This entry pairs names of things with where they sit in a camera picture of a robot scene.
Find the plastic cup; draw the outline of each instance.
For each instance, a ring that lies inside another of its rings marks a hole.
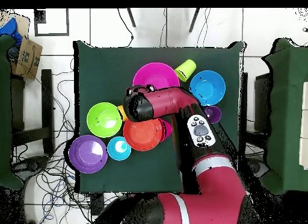
[[[158,145],[162,136],[162,126],[158,119],[142,122],[125,122],[123,135],[131,148],[148,151]]]
[[[172,126],[169,122],[163,120],[163,119],[158,119],[159,122],[161,123],[161,127],[162,127],[162,134],[161,134],[161,139],[160,142],[163,142],[164,140],[166,140],[172,133]]]
[[[191,80],[189,91],[203,106],[215,105],[222,100],[226,92],[226,84],[218,73],[205,70],[197,73]]]
[[[191,59],[188,59],[174,71],[176,72],[177,77],[181,81],[186,82],[190,78],[190,76],[193,74],[196,67],[197,66],[195,62],[193,62]]]
[[[207,107],[205,108],[204,112],[211,124],[215,124],[221,119],[221,110],[217,106]]]
[[[82,173],[95,173],[107,162],[108,154],[105,144],[93,135],[76,138],[69,149],[71,164]]]
[[[114,137],[109,141],[107,151],[111,158],[121,161],[130,156],[132,148],[124,137]]]
[[[125,114],[125,111],[124,111],[123,106],[122,106],[122,105],[119,105],[119,106],[118,106],[118,109],[119,109],[119,111],[121,112],[122,121],[123,121],[123,122],[126,122],[126,120],[128,119],[128,117],[127,117],[126,114]]]
[[[180,81],[175,71],[163,63],[149,63],[139,69],[132,85],[153,85],[155,89],[179,87]]]
[[[102,102],[94,105],[88,112],[87,125],[94,135],[111,137],[120,130],[122,118],[115,105]]]

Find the purple bowl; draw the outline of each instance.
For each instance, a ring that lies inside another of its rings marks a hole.
[[[108,153],[101,139],[93,135],[83,135],[73,141],[69,158],[81,173],[95,173],[106,164]]]
[[[221,119],[221,110],[217,106],[207,107],[205,108],[204,112],[211,124],[215,124]]]

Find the blue bowl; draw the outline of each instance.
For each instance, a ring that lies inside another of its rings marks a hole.
[[[107,146],[107,152],[114,160],[125,160],[131,154],[132,148],[128,145],[124,137],[112,138]]]
[[[215,105],[222,100],[226,92],[223,77],[210,70],[197,73],[190,82],[189,91],[203,106]]]

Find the green bowl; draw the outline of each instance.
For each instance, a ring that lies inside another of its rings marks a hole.
[[[87,125],[97,137],[111,137],[120,130],[122,118],[115,105],[102,102],[93,106],[88,112]]]

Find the white floor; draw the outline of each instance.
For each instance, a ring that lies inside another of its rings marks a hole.
[[[198,36],[205,23],[205,8],[200,10],[192,33],[188,32],[195,8],[168,8],[168,37],[167,46],[197,46]],[[40,60],[37,79],[40,80],[42,69],[52,69],[53,74],[70,72],[70,63],[73,58],[74,40],[85,41],[97,47],[127,46],[131,40],[130,33],[119,18],[117,9],[69,9],[69,36],[42,36],[34,35],[34,10],[17,10],[15,12],[30,18],[29,38],[42,45],[43,52]],[[134,35],[131,47],[159,47],[165,46],[165,24],[163,8],[132,8],[136,28],[132,27],[126,9],[120,9],[122,18]],[[65,9],[46,9],[46,24],[38,24],[39,33],[65,33],[66,14]],[[297,8],[212,8],[208,16],[208,30],[206,25],[201,33],[198,46],[228,47],[234,41],[245,41],[247,48],[244,53],[244,71],[248,72],[248,110],[247,119],[254,120],[254,79],[256,76],[269,72],[261,57],[268,54],[276,38],[289,37],[296,44],[303,45],[308,42],[308,33],[303,28],[308,28],[308,9]],[[68,101],[57,90],[67,96],[70,101],[70,109],[67,119],[75,125],[74,118],[74,90],[73,73],[65,73],[53,76],[54,96],[64,109],[69,106]],[[37,81],[26,81],[24,100],[25,128],[38,128],[42,126],[41,112],[41,87]],[[55,136],[62,126],[62,112],[57,104],[54,110]],[[248,129],[253,130],[253,122],[247,122]],[[56,146],[66,141],[66,133],[61,132],[55,139]],[[24,157],[43,155],[42,142],[28,144],[29,149]],[[63,154],[62,146],[57,156]],[[17,154],[24,150],[19,146]],[[38,184],[48,192],[51,189],[39,176]],[[39,187],[33,177],[26,187],[25,210],[28,219],[34,219],[37,224],[44,216],[43,204],[48,204],[49,196]],[[60,219],[67,213],[68,206],[57,202],[51,215],[56,215],[52,220],[45,220],[42,224],[59,224]],[[86,224],[87,220],[79,208],[71,208],[61,221],[61,224]]]

